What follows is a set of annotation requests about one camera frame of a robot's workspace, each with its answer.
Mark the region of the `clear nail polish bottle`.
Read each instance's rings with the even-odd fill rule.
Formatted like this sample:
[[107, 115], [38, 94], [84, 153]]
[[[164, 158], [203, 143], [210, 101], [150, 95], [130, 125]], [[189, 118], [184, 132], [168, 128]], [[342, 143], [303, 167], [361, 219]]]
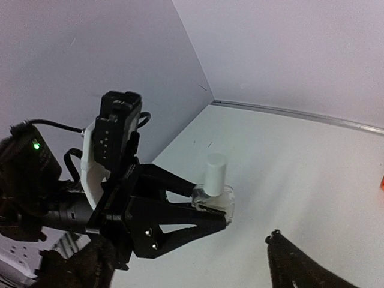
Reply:
[[225, 185], [219, 196], [209, 196], [203, 189], [203, 184], [194, 187], [191, 204], [198, 211], [224, 213], [226, 225], [230, 225], [235, 212], [235, 193], [231, 186]]

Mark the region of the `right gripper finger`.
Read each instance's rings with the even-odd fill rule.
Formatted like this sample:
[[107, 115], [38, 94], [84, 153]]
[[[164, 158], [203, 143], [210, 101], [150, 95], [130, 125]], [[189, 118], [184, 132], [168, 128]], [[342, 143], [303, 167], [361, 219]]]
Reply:
[[354, 287], [315, 262], [278, 229], [265, 243], [272, 287]]

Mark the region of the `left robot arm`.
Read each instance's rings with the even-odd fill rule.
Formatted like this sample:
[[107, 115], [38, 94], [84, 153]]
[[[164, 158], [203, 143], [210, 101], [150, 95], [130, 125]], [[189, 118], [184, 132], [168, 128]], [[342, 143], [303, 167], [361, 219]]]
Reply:
[[90, 243], [64, 257], [40, 251], [35, 287], [109, 287], [130, 257], [155, 259], [226, 227], [224, 211], [195, 203], [172, 203], [167, 192], [193, 197], [196, 185], [135, 156], [134, 132], [121, 152], [105, 153], [121, 162], [97, 187], [95, 207], [71, 161], [73, 179], [60, 180], [61, 167], [39, 130], [29, 122], [12, 127], [1, 141], [1, 235], [38, 242], [43, 227], [87, 235]]

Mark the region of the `white nail polish cap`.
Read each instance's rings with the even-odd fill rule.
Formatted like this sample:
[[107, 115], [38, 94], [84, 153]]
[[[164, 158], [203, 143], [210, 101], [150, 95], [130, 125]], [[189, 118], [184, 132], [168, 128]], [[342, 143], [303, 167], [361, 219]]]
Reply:
[[227, 158], [221, 153], [212, 153], [207, 156], [203, 182], [204, 192], [211, 197], [223, 194], [225, 187]]

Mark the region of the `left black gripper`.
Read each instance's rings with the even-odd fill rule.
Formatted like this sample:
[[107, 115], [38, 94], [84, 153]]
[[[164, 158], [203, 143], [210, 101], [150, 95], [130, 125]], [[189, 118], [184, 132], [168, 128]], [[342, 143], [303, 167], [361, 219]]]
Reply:
[[[45, 241], [44, 226], [80, 234], [99, 234], [106, 218], [106, 191], [92, 209], [80, 183], [82, 151], [71, 148], [64, 162], [73, 177], [60, 180], [61, 166], [39, 130], [15, 125], [1, 141], [1, 235], [15, 241]], [[225, 213], [198, 210], [190, 203], [162, 202], [166, 192], [191, 197], [196, 186], [157, 165], [140, 164], [132, 195], [159, 201], [134, 201], [128, 212], [133, 251], [155, 259], [189, 242], [226, 228]]]

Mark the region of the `aluminium back rail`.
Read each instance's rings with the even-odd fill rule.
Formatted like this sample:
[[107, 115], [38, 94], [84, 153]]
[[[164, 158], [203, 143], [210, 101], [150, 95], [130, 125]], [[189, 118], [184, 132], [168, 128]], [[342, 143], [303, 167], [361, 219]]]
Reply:
[[270, 106], [256, 105], [256, 104], [250, 104], [250, 103], [240, 103], [236, 101], [227, 101], [227, 100], [214, 100], [211, 103], [211, 105], [218, 106], [218, 107], [227, 107], [227, 108], [249, 110], [249, 111], [260, 112], [260, 113], [286, 116], [286, 117], [302, 119], [306, 121], [319, 122], [323, 124], [334, 125], [338, 127], [344, 127], [344, 128], [349, 128], [356, 131], [363, 131], [365, 133], [371, 133], [371, 134], [383, 136], [383, 128], [362, 124], [355, 121], [348, 121], [341, 118], [320, 115], [316, 113], [300, 112], [292, 109], [284, 109], [279, 107], [270, 107]]

